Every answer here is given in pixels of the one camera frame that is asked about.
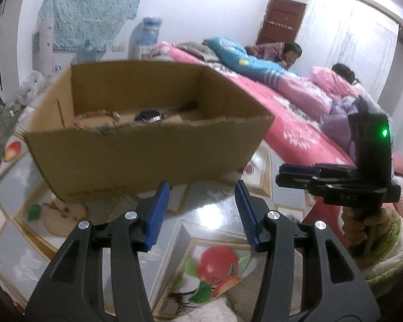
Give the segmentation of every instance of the patterned tablecloth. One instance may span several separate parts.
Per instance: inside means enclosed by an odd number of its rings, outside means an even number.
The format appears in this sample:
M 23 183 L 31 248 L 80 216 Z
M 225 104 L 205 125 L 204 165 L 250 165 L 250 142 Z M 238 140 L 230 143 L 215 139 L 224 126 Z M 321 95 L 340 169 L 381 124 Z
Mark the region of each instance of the patterned tablecloth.
M 113 220 L 153 194 L 69 205 L 62 212 L 51 207 L 57 201 L 23 139 L 41 99 L 21 115 L 0 165 L 0 285 L 22 309 L 65 240 L 57 234 L 66 233 L 77 219 L 86 218 L 94 224 Z M 250 192 L 263 197 L 270 209 L 301 221 L 314 201 L 303 191 L 275 184 L 281 164 L 276 153 L 262 142 L 243 179 Z M 149 253 L 139 254 L 146 292 L 157 319 L 177 317 L 225 294 L 233 310 L 245 321 L 250 320 L 265 257 L 253 253 L 244 236 L 234 201 L 233 180 L 238 177 L 231 173 L 218 180 L 172 188 L 158 242 Z M 216 268 L 216 276 L 209 276 L 207 265 Z M 107 250 L 103 251 L 103 287 L 105 310 L 114 313 Z

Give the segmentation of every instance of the blue cloth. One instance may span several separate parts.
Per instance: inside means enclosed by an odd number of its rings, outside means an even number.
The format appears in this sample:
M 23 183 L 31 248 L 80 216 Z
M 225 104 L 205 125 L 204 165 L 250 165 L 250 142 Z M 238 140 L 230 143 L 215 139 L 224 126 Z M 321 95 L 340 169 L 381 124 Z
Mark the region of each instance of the blue cloth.
M 225 66 L 252 80 L 265 83 L 267 77 L 291 74 L 277 63 L 249 56 L 243 46 L 228 38 L 207 38 L 205 43 Z
M 38 20 L 55 19 L 54 48 L 76 51 L 86 40 L 105 51 L 128 19 L 136 18 L 140 0 L 44 0 Z

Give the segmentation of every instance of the door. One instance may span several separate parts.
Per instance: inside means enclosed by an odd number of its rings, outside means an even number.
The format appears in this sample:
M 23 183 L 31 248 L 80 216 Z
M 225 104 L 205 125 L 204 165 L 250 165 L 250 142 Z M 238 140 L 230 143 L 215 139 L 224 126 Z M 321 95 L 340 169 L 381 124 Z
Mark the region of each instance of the door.
M 395 21 L 363 2 L 355 1 L 346 49 L 336 63 L 349 66 L 376 101 L 391 69 L 397 38 Z
M 306 4 L 289 0 L 270 0 L 257 45 L 294 41 Z
M 310 0 L 296 37 L 303 53 L 293 71 L 309 76 L 313 66 L 328 67 L 343 56 L 354 1 Z

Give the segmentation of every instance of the watch face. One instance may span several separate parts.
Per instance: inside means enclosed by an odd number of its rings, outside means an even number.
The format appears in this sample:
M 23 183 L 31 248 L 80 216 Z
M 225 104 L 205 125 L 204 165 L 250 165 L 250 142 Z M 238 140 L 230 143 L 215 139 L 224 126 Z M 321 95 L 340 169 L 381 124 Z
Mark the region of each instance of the watch face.
M 157 110 L 142 111 L 136 116 L 135 121 L 156 122 L 162 120 L 164 117 L 162 113 Z

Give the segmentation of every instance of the electrical outlet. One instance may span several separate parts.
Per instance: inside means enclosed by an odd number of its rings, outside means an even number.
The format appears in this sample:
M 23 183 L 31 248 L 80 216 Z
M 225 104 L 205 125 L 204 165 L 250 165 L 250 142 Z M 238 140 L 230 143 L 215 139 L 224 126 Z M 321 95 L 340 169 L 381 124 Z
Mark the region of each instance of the electrical outlet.
M 112 52 L 124 52 L 125 47 L 124 45 L 113 45 L 112 46 Z

